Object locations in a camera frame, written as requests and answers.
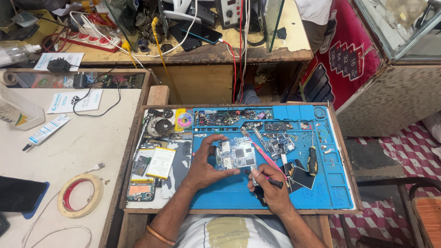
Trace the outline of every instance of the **man's left hand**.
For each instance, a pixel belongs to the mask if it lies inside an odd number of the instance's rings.
[[[201,146],[194,154],[190,170],[181,182],[181,186],[188,187],[196,193],[198,190],[206,188],[220,179],[240,173],[239,169],[218,171],[207,162],[209,156],[215,155],[216,146],[212,146],[213,142],[227,139],[228,138],[223,135],[212,134],[202,140]]]

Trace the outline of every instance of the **orange bracelet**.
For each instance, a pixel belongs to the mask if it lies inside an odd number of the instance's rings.
[[[162,242],[169,244],[169,245],[175,245],[176,242],[173,242],[171,240],[168,240],[164,237],[162,237],[161,235],[159,235],[159,233],[155,232],[155,230],[153,230],[149,225],[146,226],[146,229],[153,234],[155,237],[157,237],[159,240],[161,240]]]

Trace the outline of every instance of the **white t-shirt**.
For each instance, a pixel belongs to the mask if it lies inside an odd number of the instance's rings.
[[[328,23],[332,0],[295,0],[295,3],[302,20],[318,25]]]
[[[255,215],[189,214],[174,247],[292,248],[292,243]]]

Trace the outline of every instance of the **white table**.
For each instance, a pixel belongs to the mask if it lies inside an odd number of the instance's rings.
[[[73,89],[12,89],[35,104],[47,110],[54,93],[73,91]],[[56,198],[32,231],[27,247],[33,245],[47,233],[72,225],[83,225],[92,232],[91,248],[98,247],[116,178],[126,148],[133,116],[141,90],[121,90],[121,101],[105,115],[98,118],[77,116],[67,113],[72,118],[63,127],[47,138],[41,145],[23,152],[28,138],[39,128],[53,120],[59,114],[46,114],[44,124],[27,131],[18,130],[6,123],[0,123],[0,175],[25,180],[49,182],[49,189],[33,218],[25,220],[21,213],[4,213],[11,224],[10,229],[0,237],[0,247],[17,248],[42,206],[73,176],[78,175],[95,164],[105,163],[105,167],[91,174],[104,181],[104,194],[101,202],[90,214],[76,219],[62,216],[56,205]],[[82,113],[100,114],[118,101],[118,93],[113,89],[104,89],[99,110]],[[36,247],[82,248],[89,236],[85,230],[69,229],[52,234]]]

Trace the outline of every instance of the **knob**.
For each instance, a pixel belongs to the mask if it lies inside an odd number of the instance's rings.
[[[231,9],[227,10],[226,15],[227,15],[227,17],[229,17],[229,18],[233,17],[233,11],[232,11]]]

